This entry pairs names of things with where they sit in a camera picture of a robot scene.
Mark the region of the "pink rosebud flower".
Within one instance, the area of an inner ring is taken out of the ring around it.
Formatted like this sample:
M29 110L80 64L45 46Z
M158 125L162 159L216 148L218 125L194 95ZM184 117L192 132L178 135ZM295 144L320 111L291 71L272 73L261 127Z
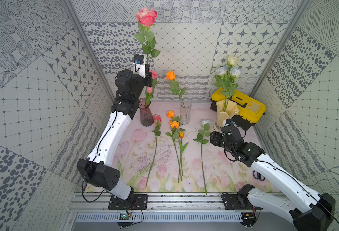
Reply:
M155 136L155 145L154 145L155 151L154 151L152 163L151 163L151 165L149 167L146 186L148 185L150 174L151 174L152 168L154 166L154 162L155 162L155 158L156 158L156 154L157 154L157 141L158 141L159 136L161 135L161 131L160 131L160 128L161 128L161 117L159 115L155 115L154 116L154 124L155 124L155 128L153 130L153 133L154 133L154 136Z

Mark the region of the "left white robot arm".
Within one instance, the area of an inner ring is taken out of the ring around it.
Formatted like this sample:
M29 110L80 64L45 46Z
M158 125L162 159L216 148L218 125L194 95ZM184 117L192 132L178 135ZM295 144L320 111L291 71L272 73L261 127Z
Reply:
M133 200L134 190L120 179L120 171L112 165L118 144L139 107L139 97L152 82L152 73L141 67L118 73L115 78L118 90L107 126L88 157L77 162L83 184L104 188L121 200Z

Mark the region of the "pink rose stem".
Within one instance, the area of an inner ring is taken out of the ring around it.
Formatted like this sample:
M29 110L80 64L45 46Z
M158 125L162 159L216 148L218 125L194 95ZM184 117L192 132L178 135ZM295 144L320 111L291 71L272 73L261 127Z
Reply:
M143 56L142 58L135 58L134 63L138 65L145 64L148 67L150 58L156 58L161 53L160 50L155 48L157 42L151 30L151 27L155 26L157 11L144 7L136 13L135 17L138 21L139 33L135 34L134 37L141 43L146 58Z
M155 71L150 71L150 73L152 74L152 87L154 88L154 93L155 93L155 88L157 85L157 78L158 78L158 73Z

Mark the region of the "blue white rose stem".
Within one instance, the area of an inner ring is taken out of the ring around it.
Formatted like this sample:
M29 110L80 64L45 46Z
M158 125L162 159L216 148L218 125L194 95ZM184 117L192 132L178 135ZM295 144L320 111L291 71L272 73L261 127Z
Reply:
M225 102L223 106L223 111L226 111L227 105L228 105L228 100L229 100L229 92L228 88L230 87L230 82L229 82L229 76L228 76L228 70L229 66L225 65L223 67L220 67L217 70L216 76L215 76L215 86L218 88L222 88L221 90L221 95L225 97Z

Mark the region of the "orange tulip flower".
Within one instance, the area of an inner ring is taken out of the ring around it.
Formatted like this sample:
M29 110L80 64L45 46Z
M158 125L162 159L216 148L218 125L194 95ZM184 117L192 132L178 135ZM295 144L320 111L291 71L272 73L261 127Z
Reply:
M184 134L184 130L181 129L181 131L179 132L179 146L180 146L180 161L179 161L179 174L180 174L180 180L182 181L182 177L183 177L183 166L182 166L182 159L183 159L183 153L186 149L186 147L188 146L188 143L183 143L183 139L185 137Z

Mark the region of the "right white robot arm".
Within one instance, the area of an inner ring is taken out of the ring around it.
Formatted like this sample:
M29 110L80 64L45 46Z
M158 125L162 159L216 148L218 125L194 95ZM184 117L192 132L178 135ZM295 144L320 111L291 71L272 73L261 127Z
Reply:
M223 148L224 154L231 154L234 162L260 173L287 196L281 199L246 184L237 192L238 207L265 209L287 220L298 231L326 231L334 221L336 201L331 195L320 194L297 180L258 145L245 142L234 125L212 132L210 143Z

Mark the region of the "orange rose large stem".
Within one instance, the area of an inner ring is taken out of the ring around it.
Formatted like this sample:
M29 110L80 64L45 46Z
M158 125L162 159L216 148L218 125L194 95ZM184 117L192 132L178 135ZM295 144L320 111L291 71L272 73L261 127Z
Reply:
M168 80L168 85L170 87L170 91L179 97L183 106L185 106L183 95L186 93L186 88L181 88L180 83L176 80L175 72L169 71L166 74L166 79Z

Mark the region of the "cream white rose stem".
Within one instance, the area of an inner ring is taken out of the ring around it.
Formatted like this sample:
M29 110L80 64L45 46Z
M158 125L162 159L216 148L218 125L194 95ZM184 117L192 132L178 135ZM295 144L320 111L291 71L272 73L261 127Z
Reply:
M228 92L230 94L228 103L230 101L230 98L234 95L234 91L237 89L237 84L235 83L237 79L237 75L238 75L238 72L235 73L237 71L237 68L236 68L237 62L238 62L237 57L232 56L232 55L228 57L227 65L229 66L228 76L229 76L229 82L230 82L230 87L228 88Z

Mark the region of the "pink tulip flower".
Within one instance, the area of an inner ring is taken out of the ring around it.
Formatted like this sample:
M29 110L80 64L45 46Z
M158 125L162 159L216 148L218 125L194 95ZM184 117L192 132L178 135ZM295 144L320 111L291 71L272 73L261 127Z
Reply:
M154 88L153 87L146 87L145 91L145 106L148 107L150 105L150 101L153 98Z

